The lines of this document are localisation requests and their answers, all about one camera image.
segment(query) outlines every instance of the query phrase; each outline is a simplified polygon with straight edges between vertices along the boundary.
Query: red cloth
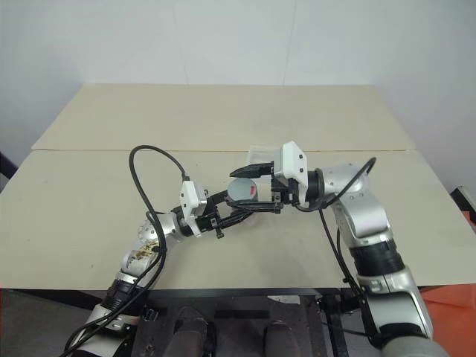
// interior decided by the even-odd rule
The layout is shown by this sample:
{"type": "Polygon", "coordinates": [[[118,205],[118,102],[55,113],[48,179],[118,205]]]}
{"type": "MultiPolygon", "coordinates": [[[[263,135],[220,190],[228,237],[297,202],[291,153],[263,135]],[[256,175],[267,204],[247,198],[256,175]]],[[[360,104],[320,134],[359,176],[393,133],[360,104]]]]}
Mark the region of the red cloth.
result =
{"type": "Polygon", "coordinates": [[[422,295],[434,340],[451,357],[476,356],[476,284],[441,286],[422,295]]]}

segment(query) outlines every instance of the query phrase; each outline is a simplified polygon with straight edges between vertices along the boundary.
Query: robotic arm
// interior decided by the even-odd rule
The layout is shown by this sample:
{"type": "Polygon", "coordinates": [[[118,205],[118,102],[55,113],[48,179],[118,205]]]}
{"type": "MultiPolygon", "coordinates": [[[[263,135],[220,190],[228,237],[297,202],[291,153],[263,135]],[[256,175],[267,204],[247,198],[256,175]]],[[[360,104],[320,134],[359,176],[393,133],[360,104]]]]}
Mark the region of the robotic arm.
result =
{"type": "MultiPolygon", "coordinates": [[[[212,196],[200,184],[185,179],[179,198],[181,205],[169,213],[157,214],[156,218],[170,246],[185,237],[200,237],[212,230],[217,238],[222,238],[223,229],[253,213],[280,213],[284,205],[320,213],[331,207],[338,234],[353,256],[358,283],[343,258],[336,257],[358,298],[370,343],[381,349],[385,357],[447,356],[432,341],[431,319],[418,287],[396,250],[385,210],[369,190],[367,174],[374,163],[375,159],[371,159],[360,170],[352,164],[308,170],[306,155],[291,141],[276,151],[272,162],[233,171],[230,176],[235,179],[228,189],[212,196]],[[270,202],[258,201],[257,186],[252,181],[263,175],[271,175],[270,202]],[[232,207],[226,217],[221,217],[217,208],[223,202],[232,207]]],[[[88,328],[79,329],[67,347],[80,341],[101,317],[129,306],[109,319],[109,324],[83,343],[73,356],[130,356],[133,334],[147,299],[148,291],[142,290],[153,287],[159,269],[154,262],[160,241],[153,222],[148,216],[139,228],[138,241],[124,257],[106,298],[94,308],[89,324],[85,325],[88,328]]]]}

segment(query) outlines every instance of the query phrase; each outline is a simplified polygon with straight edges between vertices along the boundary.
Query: black cable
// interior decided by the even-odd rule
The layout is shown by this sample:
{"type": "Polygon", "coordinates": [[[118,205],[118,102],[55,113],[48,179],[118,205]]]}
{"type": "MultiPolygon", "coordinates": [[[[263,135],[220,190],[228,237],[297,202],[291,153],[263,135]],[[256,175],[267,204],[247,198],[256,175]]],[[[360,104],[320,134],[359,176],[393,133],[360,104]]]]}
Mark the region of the black cable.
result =
{"type": "MultiPolygon", "coordinates": [[[[127,292],[127,295],[131,295],[135,289],[135,287],[140,283],[141,279],[150,271],[152,270],[152,268],[154,268],[158,261],[161,259],[161,255],[158,254],[157,257],[154,259],[154,261],[152,262],[152,264],[150,264],[149,267],[147,267],[146,270],[144,270],[144,272],[139,275],[136,279],[135,279],[135,282],[132,284],[132,286],[130,287],[129,291],[127,292]]],[[[119,308],[122,308],[124,303],[120,304],[118,309],[119,308]]],[[[71,333],[71,335],[69,336],[68,340],[66,341],[66,344],[65,344],[65,348],[63,350],[63,352],[65,352],[67,349],[69,349],[69,347],[71,346],[71,343],[73,342],[73,340],[76,338],[76,336],[78,336],[79,333],[81,333],[83,330],[91,327],[91,326],[94,326],[98,323],[100,323],[101,321],[104,321],[106,320],[107,318],[110,318],[112,316],[112,314],[114,314],[115,312],[114,311],[111,311],[109,314],[106,314],[100,318],[97,318],[96,320],[93,320],[93,321],[90,321],[88,322],[87,324],[84,324],[82,325],[81,327],[78,327],[77,329],[75,329],[75,331],[73,331],[73,333],[71,333]]]]}
{"type": "Polygon", "coordinates": [[[375,165],[377,159],[376,158],[370,158],[369,161],[367,161],[365,163],[364,166],[361,167],[361,169],[359,171],[357,171],[357,173],[354,175],[354,177],[352,177],[352,179],[349,181],[348,184],[345,185],[345,187],[341,190],[341,192],[339,192],[337,194],[337,196],[334,196],[330,201],[326,202],[325,205],[322,207],[323,209],[324,208],[327,208],[329,207],[331,204],[333,204],[334,202],[336,202],[338,199],[340,199],[351,187],[352,185],[354,184],[354,182],[356,182],[358,180],[358,178],[360,176],[362,176],[362,174],[364,172],[366,172],[366,174],[369,174],[370,171],[372,170],[373,168],[373,165],[375,165]]]}
{"type": "Polygon", "coordinates": [[[326,232],[326,237],[327,240],[329,240],[329,244],[331,246],[332,252],[334,253],[334,257],[337,260],[337,263],[339,264],[339,267],[342,270],[342,273],[344,274],[347,282],[350,285],[350,288],[352,289],[352,292],[354,293],[355,296],[360,297],[361,296],[361,289],[360,286],[357,285],[356,281],[354,280],[353,276],[351,273],[349,273],[349,269],[346,269],[346,265],[344,262],[344,259],[341,258],[339,255],[337,248],[335,247],[334,240],[332,239],[332,236],[329,231],[329,227],[327,226],[326,219],[324,218],[324,213],[322,210],[319,210],[319,216],[321,217],[322,225],[324,227],[324,231],[326,232]]]}
{"type": "Polygon", "coordinates": [[[146,213],[146,216],[147,216],[148,213],[150,213],[150,216],[152,216],[152,219],[150,219],[150,216],[147,216],[147,218],[151,221],[152,226],[154,227],[155,231],[157,232],[158,241],[159,241],[159,252],[158,252],[158,255],[155,258],[154,262],[141,275],[139,275],[139,277],[137,277],[137,279],[135,279],[134,284],[131,286],[131,288],[128,291],[128,295],[132,294],[134,288],[139,284],[141,279],[155,265],[157,265],[157,263],[159,263],[159,261],[160,261],[159,267],[158,267],[157,271],[154,273],[154,275],[152,276],[151,280],[131,300],[129,300],[127,303],[121,304],[117,309],[115,309],[114,311],[111,311],[109,314],[103,316],[102,318],[98,318],[94,321],[91,321],[91,322],[83,325],[79,329],[77,329],[71,335],[71,337],[69,338],[69,340],[66,344],[66,347],[68,347],[69,344],[75,339],[77,334],[80,333],[81,331],[83,331],[85,328],[88,328],[88,327],[90,327],[94,324],[97,324],[97,323],[99,323],[103,320],[106,320],[100,326],[98,326],[96,329],[92,330],[90,333],[83,336],[74,346],[71,346],[67,349],[65,347],[65,352],[63,354],[61,354],[60,357],[66,357],[70,353],[77,350],[82,344],[84,344],[87,340],[89,340],[96,333],[98,333],[102,328],[107,326],[111,321],[113,321],[117,316],[119,316],[123,311],[125,311],[127,309],[127,307],[129,307],[132,303],[134,303],[142,294],[144,294],[149,289],[149,287],[153,283],[155,283],[156,279],[158,278],[159,274],[161,273],[161,271],[164,267],[165,258],[167,256],[167,244],[166,244],[166,241],[165,241],[164,231],[162,229],[160,221],[158,220],[157,215],[156,214],[153,214],[153,215],[151,214],[151,213],[157,213],[157,211],[154,209],[154,207],[150,203],[149,198],[145,194],[144,189],[142,188],[142,185],[141,185],[141,183],[138,179],[137,173],[135,171],[135,165],[134,165],[135,154],[136,154],[136,152],[138,152],[140,150],[143,150],[143,149],[150,149],[150,150],[159,152],[162,155],[167,156],[180,169],[182,181],[189,180],[190,178],[186,175],[184,168],[180,165],[180,163],[173,156],[171,156],[171,154],[169,154],[166,151],[163,151],[162,149],[159,149],[158,147],[153,147],[151,145],[140,145],[140,146],[135,147],[134,149],[132,149],[130,154],[129,154],[129,169],[130,169],[130,172],[131,172],[132,180],[134,181],[135,186],[137,187],[137,190],[138,190],[139,194],[141,195],[141,198],[143,199],[144,204],[146,205],[146,207],[148,209],[148,212],[146,213]]]}
{"type": "Polygon", "coordinates": [[[356,281],[354,280],[354,277],[350,273],[350,270],[347,267],[347,264],[345,263],[344,256],[342,255],[341,232],[339,231],[339,229],[337,229],[337,253],[339,255],[339,258],[341,259],[342,266],[344,268],[344,275],[346,276],[346,279],[350,281],[350,284],[354,285],[354,287],[356,288],[356,290],[359,293],[358,296],[362,297],[364,295],[364,293],[363,293],[361,287],[359,286],[359,284],[357,284],[356,281]]]}
{"type": "Polygon", "coordinates": [[[362,176],[363,173],[369,174],[370,171],[373,168],[373,165],[375,165],[377,159],[375,157],[370,158],[364,166],[360,168],[359,171],[350,179],[350,181],[344,186],[344,188],[336,195],[333,196],[329,201],[325,200],[319,200],[315,202],[312,206],[309,206],[308,208],[302,207],[300,205],[295,205],[295,207],[300,210],[301,212],[314,212],[315,210],[324,210],[328,208],[330,205],[335,203],[338,199],[340,199],[351,187],[352,185],[362,176]]]}
{"type": "MultiPolygon", "coordinates": [[[[164,212],[154,212],[155,214],[164,214],[164,212]]],[[[146,212],[146,217],[147,219],[149,220],[150,224],[153,225],[154,224],[154,219],[152,218],[152,214],[150,214],[149,211],[146,212]]]]}
{"type": "Polygon", "coordinates": [[[237,208],[239,210],[245,210],[246,212],[253,213],[254,211],[250,208],[243,207],[242,205],[238,205],[233,203],[232,201],[227,201],[226,204],[232,208],[237,208]]]}
{"type": "Polygon", "coordinates": [[[328,324],[327,322],[323,322],[323,321],[321,322],[321,324],[326,325],[326,326],[330,327],[331,329],[339,329],[343,332],[350,333],[352,335],[357,335],[357,336],[362,336],[362,337],[369,337],[369,335],[365,332],[355,331],[353,329],[345,329],[343,327],[334,326],[334,325],[328,324]]]}

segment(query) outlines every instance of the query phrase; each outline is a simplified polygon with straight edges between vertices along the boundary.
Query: wooden board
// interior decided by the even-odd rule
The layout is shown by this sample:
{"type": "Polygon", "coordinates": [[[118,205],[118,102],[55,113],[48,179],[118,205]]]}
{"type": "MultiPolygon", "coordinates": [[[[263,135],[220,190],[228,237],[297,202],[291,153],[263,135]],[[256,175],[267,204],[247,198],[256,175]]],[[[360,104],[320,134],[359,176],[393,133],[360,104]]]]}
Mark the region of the wooden board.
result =
{"type": "MultiPolygon", "coordinates": [[[[315,152],[309,167],[378,158],[371,187],[385,206],[404,261],[419,285],[476,283],[476,237],[416,151],[315,152]]],[[[5,288],[106,289],[137,236],[145,207],[128,153],[33,152],[0,195],[0,284],[5,288]]],[[[177,152],[211,193],[245,163],[241,152],[177,152]]],[[[179,201],[180,175],[141,152],[137,168],[156,210],[179,201]]],[[[260,196],[267,191],[260,188],[260,196]]],[[[332,212],[327,212],[335,233],[332,212]]],[[[345,249],[347,262],[353,264],[345,249]]],[[[170,250],[157,289],[343,286],[318,215],[288,207],[170,250]]]]}
{"type": "Polygon", "coordinates": [[[83,86],[33,149],[413,149],[372,86],[83,86]]]}

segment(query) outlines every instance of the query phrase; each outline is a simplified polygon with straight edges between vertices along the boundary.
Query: person's foot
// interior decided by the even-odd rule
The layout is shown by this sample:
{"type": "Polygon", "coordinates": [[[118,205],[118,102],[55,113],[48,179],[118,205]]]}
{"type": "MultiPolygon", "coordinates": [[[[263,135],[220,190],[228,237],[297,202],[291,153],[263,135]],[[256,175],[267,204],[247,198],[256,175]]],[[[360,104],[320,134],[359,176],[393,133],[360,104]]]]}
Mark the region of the person's foot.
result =
{"type": "Polygon", "coordinates": [[[214,356],[216,350],[216,327],[208,322],[204,315],[192,306],[184,306],[178,312],[173,333],[178,331],[195,331],[203,341],[203,356],[214,356]]]}

